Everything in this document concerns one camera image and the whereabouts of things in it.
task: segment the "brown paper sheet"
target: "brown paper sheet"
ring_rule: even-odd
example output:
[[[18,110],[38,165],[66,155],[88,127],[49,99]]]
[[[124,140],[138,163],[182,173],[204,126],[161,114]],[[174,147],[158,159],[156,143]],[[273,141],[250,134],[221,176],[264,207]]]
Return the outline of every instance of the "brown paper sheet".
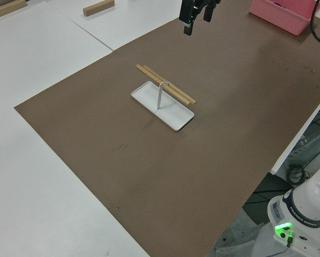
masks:
[[[320,103],[320,44],[222,1],[172,21],[16,110],[151,257],[203,257]],[[320,20],[317,20],[320,33]],[[175,132],[130,94],[148,65],[197,100]]]

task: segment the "black band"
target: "black band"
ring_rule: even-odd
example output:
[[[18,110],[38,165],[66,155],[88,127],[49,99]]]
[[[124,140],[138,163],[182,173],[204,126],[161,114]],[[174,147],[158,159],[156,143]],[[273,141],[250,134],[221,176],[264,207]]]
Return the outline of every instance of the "black band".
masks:
[[[320,228],[320,221],[310,220],[309,218],[306,218],[304,215],[302,215],[300,211],[298,211],[293,202],[293,190],[291,190],[287,198],[283,196],[283,202],[286,203],[287,209],[289,210],[291,215],[301,224],[308,226],[309,228]]]

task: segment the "pink plastic container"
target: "pink plastic container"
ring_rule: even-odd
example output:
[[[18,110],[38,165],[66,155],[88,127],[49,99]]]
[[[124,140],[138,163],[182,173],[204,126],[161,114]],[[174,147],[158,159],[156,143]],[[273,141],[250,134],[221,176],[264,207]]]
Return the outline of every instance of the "pink plastic container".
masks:
[[[309,25],[315,3],[315,0],[253,0],[250,12],[298,36]]]

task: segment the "wooden stick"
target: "wooden stick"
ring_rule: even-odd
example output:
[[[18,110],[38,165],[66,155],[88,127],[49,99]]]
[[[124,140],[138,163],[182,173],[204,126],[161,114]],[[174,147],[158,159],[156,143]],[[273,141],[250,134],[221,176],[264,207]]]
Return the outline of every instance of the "wooden stick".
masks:
[[[150,67],[144,66],[144,68],[149,71],[151,74],[153,74],[154,76],[156,76],[158,79],[160,79],[161,81],[168,81],[167,79],[161,77],[158,73],[156,73],[155,71],[153,71]],[[173,85],[172,83],[169,84],[169,87],[172,88],[174,91],[176,91],[178,94],[182,95],[183,97],[185,97],[187,100],[190,101],[191,104],[195,104],[197,101],[194,100],[192,97],[190,97],[189,95],[187,95],[186,93],[184,93],[183,91],[181,91],[178,87],[176,87],[175,85]]]
[[[162,81],[161,79],[158,79],[156,76],[154,76],[153,74],[151,74],[149,71],[147,71],[145,68],[143,68],[141,65],[137,64],[136,68],[141,71],[143,74],[147,75],[148,77],[150,77],[152,80],[154,80],[156,83],[158,83],[159,85],[161,84],[161,82],[166,82],[166,81]],[[179,95],[176,91],[174,91],[172,88],[170,88],[168,85],[161,85],[163,87],[163,89],[167,92],[170,93],[171,95],[175,96],[181,103],[183,103],[184,105],[189,105],[190,101],[187,100],[185,97],[183,97],[182,95]]]
[[[92,14],[101,12],[105,9],[113,7],[115,5],[115,0],[104,0],[97,4],[93,4],[91,6],[85,7],[83,9],[83,13],[85,16],[90,16]]]
[[[0,17],[26,6],[26,0],[15,0],[11,3],[4,4],[0,6]]]

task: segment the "green light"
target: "green light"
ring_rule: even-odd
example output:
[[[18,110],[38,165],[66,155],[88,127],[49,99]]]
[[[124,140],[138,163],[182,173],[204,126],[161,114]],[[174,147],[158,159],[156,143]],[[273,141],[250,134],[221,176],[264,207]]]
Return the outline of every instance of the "green light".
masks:
[[[286,228],[286,227],[291,228],[292,227],[292,223],[287,222],[287,223],[284,223],[284,224],[281,224],[281,225],[277,225],[277,226],[275,226],[275,229],[279,230],[279,229],[283,229],[283,228]]]

